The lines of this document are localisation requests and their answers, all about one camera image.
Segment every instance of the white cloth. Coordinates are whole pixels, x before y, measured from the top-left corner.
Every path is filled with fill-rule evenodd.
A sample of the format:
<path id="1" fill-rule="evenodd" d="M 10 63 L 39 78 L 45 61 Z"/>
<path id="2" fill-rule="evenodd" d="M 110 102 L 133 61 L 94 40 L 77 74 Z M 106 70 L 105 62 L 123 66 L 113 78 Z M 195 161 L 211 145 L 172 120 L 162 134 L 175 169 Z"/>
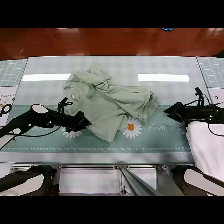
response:
<path id="1" fill-rule="evenodd" d="M 224 125 L 210 124 L 212 132 L 224 135 Z M 224 181 L 224 137 L 215 136 L 205 122 L 192 122 L 187 138 L 196 167 L 207 175 Z"/>

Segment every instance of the flower center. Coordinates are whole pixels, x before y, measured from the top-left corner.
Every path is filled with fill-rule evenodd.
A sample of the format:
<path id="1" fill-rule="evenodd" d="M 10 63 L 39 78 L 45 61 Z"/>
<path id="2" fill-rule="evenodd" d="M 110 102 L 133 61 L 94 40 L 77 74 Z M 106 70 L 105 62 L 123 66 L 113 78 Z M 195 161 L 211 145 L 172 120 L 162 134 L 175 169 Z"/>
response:
<path id="1" fill-rule="evenodd" d="M 128 124 L 128 130 L 129 131 L 134 131 L 135 130 L 134 124 Z"/>

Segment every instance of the folded fabric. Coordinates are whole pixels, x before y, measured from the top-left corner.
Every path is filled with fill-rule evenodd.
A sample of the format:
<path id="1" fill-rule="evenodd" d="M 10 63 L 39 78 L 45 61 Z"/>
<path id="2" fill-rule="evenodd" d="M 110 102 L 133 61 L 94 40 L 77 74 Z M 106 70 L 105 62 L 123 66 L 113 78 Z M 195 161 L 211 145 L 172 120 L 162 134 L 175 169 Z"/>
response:
<path id="1" fill-rule="evenodd" d="M 224 135 L 224 125 L 210 124 L 210 130 Z M 187 127 L 187 138 L 198 167 L 205 174 L 224 181 L 224 138 L 212 134 L 205 122 L 192 122 Z"/>
<path id="2" fill-rule="evenodd" d="M 87 128 L 108 142 L 113 141 L 118 130 L 128 127 L 126 114 L 146 122 L 158 106 L 147 88 L 114 86 L 110 82 L 109 73 L 94 64 L 88 71 L 71 74 L 64 86 L 66 97 L 73 102 L 66 113 L 83 111 L 92 124 Z"/>

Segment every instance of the metal bar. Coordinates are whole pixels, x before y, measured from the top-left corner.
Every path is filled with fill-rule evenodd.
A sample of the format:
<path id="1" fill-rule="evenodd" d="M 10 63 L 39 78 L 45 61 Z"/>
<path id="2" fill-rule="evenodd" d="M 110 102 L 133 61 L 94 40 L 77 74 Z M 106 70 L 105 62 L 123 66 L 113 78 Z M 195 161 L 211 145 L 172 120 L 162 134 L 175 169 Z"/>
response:
<path id="1" fill-rule="evenodd" d="M 128 170 L 125 166 L 118 167 L 123 174 L 129 189 L 134 196 L 160 196 L 151 186 L 145 183 L 141 178 Z"/>

